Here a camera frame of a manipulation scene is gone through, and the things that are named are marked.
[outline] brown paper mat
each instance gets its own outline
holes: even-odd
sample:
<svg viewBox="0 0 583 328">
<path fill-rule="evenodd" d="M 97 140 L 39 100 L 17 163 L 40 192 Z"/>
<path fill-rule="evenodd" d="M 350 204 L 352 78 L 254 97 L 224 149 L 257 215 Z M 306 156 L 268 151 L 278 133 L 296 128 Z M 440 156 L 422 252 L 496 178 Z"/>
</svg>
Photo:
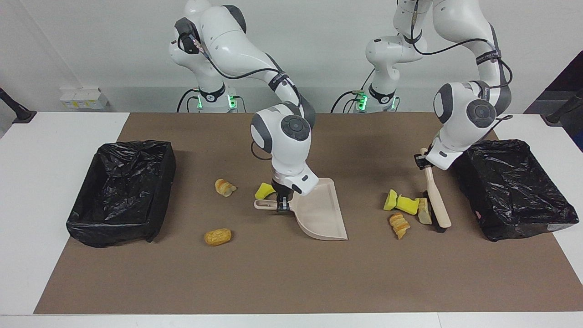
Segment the brown paper mat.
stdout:
<svg viewBox="0 0 583 328">
<path fill-rule="evenodd" d="M 177 172 L 153 243 L 94 249 L 70 239 L 35 313 L 579 311 L 583 288 L 552 234 L 487 241 L 450 172 L 435 169 L 453 227 L 413 217 L 397 240 L 389 189 L 425 189 L 413 154 L 440 124 L 428 113 L 319 115 L 308 164 L 334 179 L 350 240 L 322 242 L 292 216 L 257 211 L 271 180 L 249 151 L 251 115 L 131 114 L 120 141 L 172 142 Z M 231 197 L 214 182 L 236 186 Z M 233 230 L 207 247 L 206 231 Z"/>
</svg>

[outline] black trash bag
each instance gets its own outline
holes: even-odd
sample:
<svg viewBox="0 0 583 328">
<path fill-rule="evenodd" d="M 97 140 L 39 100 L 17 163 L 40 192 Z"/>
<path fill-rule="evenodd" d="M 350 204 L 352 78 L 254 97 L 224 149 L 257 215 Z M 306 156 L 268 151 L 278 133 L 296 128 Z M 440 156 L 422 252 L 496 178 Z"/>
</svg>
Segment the black trash bag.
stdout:
<svg viewBox="0 0 583 328">
<path fill-rule="evenodd" d="M 577 213 L 521 140 L 483 141 L 453 165 L 490 241 L 528 238 L 568 228 Z"/>
<path fill-rule="evenodd" d="M 116 142 L 99 147 L 67 230 L 92 247 L 134 239 L 151 242 L 164 221 L 175 170 L 170 142 Z"/>
</svg>

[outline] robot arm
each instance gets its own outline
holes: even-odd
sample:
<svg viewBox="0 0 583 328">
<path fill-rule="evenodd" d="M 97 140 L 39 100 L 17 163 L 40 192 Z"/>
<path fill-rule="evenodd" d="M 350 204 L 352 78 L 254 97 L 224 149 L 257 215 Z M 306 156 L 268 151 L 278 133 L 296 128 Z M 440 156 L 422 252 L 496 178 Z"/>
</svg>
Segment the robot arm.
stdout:
<svg viewBox="0 0 583 328">
<path fill-rule="evenodd" d="M 386 111 L 391 106 L 397 85 L 401 77 L 395 68 L 396 64 L 415 62 L 423 58 L 413 48 L 427 50 L 427 41 L 423 37 L 421 27 L 427 13 L 431 9 L 431 1 L 423 0 L 417 9 L 417 23 L 413 37 L 411 20 L 415 11 L 414 1 L 399 1 L 393 17 L 393 26 L 399 32 L 396 36 L 385 36 L 371 40 L 366 48 L 366 58 L 374 66 L 373 81 L 366 89 L 368 97 L 366 113 Z"/>
<path fill-rule="evenodd" d="M 233 103 L 235 90 L 225 84 L 223 78 L 212 67 L 202 54 L 190 54 L 179 48 L 181 34 L 192 29 L 192 22 L 187 18 L 182 18 L 174 25 L 175 39 L 168 47 L 172 60 L 188 68 L 198 81 L 200 92 L 199 106 L 208 113 L 227 113 L 236 107 Z"/>
<path fill-rule="evenodd" d="M 496 33 L 477 0 L 398 1 L 393 24 L 399 35 L 373 40 L 367 46 L 367 59 L 375 67 L 373 82 L 367 90 L 367 111 L 386 110 L 390 106 L 399 81 L 395 64 L 429 55 L 425 53 L 427 43 L 421 28 L 432 3 L 437 33 L 451 42 L 464 43 L 476 57 L 480 76 L 479 81 L 448 83 L 434 99 L 435 113 L 444 126 L 426 159 L 446 170 L 491 130 L 496 117 L 511 101 Z"/>
<path fill-rule="evenodd" d="M 493 128 L 496 117 L 510 105 L 511 92 L 494 27 L 484 18 L 477 0 L 435 1 L 433 20 L 437 33 L 449 41 L 487 40 L 464 44 L 476 57 L 480 80 L 445 84 L 434 99 L 434 110 L 443 128 L 426 159 L 447 170 Z"/>
<path fill-rule="evenodd" d="M 318 177 L 306 165 L 315 110 L 298 92 L 273 59 L 245 35 L 246 25 L 234 6 L 211 6 L 207 0 L 189 0 L 190 30 L 180 33 L 178 46 L 188 55 L 202 55 L 226 79 L 250 77 L 264 81 L 282 101 L 258 111 L 251 122 L 254 142 L 272 155 L 273 186 L 278 208 L 289 210 L 292 191 L 310 193 Z"/>
</svg>

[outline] dustpan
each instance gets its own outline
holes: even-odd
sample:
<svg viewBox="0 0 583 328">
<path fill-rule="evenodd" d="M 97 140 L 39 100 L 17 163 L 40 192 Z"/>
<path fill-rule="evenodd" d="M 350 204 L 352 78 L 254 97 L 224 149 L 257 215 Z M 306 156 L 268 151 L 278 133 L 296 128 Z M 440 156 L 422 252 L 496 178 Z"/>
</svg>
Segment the dustpan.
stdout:
<svg viewBox="0 0 583 328">
<path fill-rule="evenodd" d="M 278 208 L 275 200 L 255 200 L 253 205 L 258 210 L 275 211 Z M 348 239 L 332 179 L 319 178 L 314 190 L 306 196 L 294 192 L 289 206 L 306 235 L 319 240 Z"/>
</svg>

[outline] sponge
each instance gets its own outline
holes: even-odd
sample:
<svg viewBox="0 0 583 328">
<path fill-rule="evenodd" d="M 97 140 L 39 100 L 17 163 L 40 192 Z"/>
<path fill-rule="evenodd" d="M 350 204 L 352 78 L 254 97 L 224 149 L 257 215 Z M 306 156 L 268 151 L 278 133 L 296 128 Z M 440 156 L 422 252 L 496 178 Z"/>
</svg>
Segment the sponge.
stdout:
<svg viewBox="0 0 583 328">
<path fill-rule="evenodd" d="M 265 197 L 273 194 L 274 192 L 275 189 L 273 189 L 273 187 L 270 184 L 263 182 L 261 183 L 261 186 L 255 193 L 255 199 L 265 199 Z"/>
<path fill-rule="evenodd" d="M 393 189 L 389 191 L 389 196 L 385 201 L 385 206 L 382 208 L 385 211 L 392 211 L 397 206 L 397 192 Z"/>
<path fill-rule="evenodd" d="M 415 200 L 412 200 L 412 199 L 404 197 L 404 196 L 399 196 L 399 198 L 397 198 L 396 208 L 398 208 L 399 210 L 401 210 L 403 212 L 407 212 L 411 215 L 415 215 L 415 214 L 417 214 L 418 207 L 419 207 L 419 198 L 415 198 Z"/>
</svg>

